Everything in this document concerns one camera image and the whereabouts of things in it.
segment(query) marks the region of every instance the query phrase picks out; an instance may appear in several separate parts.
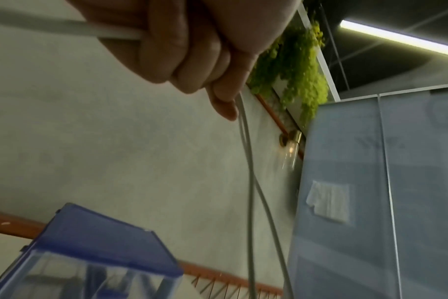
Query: transparent plastic box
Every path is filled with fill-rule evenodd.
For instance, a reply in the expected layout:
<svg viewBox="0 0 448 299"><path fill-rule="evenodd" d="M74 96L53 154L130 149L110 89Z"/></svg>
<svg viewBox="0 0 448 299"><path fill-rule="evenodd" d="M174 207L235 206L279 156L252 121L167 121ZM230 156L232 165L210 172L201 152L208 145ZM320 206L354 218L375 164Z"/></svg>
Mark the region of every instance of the transparent plastic box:
<svg viewBox="0 0 448 299"><path fill-rule="evenodd" d="M168 299L182 276L154 232L67 204L0 277L0 299Z"/></svg>

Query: cord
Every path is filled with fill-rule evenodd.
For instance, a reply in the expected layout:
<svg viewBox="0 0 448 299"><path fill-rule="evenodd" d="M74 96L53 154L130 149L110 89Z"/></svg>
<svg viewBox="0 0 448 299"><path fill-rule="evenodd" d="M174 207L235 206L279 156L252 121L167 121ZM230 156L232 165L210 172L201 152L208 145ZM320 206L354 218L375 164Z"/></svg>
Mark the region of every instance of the cord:
<svg viewBox="0 0 448 299"><path fill-rule="evenodd" d="M57 20L53 18L40 17L26 14L14 10L0 8L0 25L41 31L46 33L68 34L76 36L92 36L97 38L112 38L125 40L140 40L142 31L134 28L112 26L99 23L86 23L81 21ZM288 274L287 265L281 248L275 222L268 206L265 195L254 173L254 158L252 154L252 145L250 140L249 124L245 113L242 94L236 99L236 104L240 112L239 129L242 144L244 146L245 156L249 165L249 204L247 214L247 255L249 268L249 298L256 299L256 280L254 263L254 186L265 210L265 214L270 224L270 230L277 250L278 260L282 269L285 286L288 290L288 299L294 299L291 281Z"/></svg>

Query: artificial plant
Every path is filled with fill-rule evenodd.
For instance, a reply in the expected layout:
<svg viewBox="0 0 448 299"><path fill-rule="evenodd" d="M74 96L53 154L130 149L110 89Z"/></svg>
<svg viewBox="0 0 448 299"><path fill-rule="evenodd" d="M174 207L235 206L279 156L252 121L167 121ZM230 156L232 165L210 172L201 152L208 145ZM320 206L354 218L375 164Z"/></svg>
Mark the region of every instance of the artificial plant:
<svg viewBox="0 0 448 299"><path fill-rule="evenodd" d="M254 66L248 84L254 94L268 94L280 77L287 86L280 98L283 108L301 99L301 122L307 125L314 118L318 106L327 101L328 86L319 73L317 47L322 47L322 32L318 22L306 30L289 26L275 42L263 52Z"/></svg>

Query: linear ceiling light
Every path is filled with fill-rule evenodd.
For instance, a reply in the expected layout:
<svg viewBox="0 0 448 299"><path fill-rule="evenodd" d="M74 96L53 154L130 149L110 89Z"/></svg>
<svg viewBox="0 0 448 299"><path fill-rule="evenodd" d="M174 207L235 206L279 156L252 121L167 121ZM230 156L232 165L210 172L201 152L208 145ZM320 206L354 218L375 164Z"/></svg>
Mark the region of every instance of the linear ceiling light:
<svg viewBox="0 0 448 299"><path fill-rule="evenodd" d="M420 39L420 38L416 38L416 37L412 37L412 36L408 36L408 35L404 35L404 34L399 34L399 33L391 32L391 31L383 30L383 29L378 29L375 27L366 26L366 25L362 25L362 24L358 24L358 23L354 23L354 22L349 22L346 20L343 20L341 22L341 28L448 55L448 46L447 45L439 44L439 43L432 42L429 40Z"/></svg>

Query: wall sconce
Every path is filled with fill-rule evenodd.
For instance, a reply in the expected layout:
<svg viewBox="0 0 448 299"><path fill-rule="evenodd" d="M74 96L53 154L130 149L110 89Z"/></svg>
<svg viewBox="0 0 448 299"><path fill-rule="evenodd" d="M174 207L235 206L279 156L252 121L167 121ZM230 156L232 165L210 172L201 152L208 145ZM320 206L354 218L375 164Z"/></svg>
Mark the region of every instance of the wall sconce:
<svg viewBox="0 0 448 299"><path fill-rule="evenodd" d="M294 169L296 164L296 157L298 157L299 143L303 133L299 130L293 130L289 135L280 135L280 145L285 148L285 160L283 162L283 168Z"/></svg>

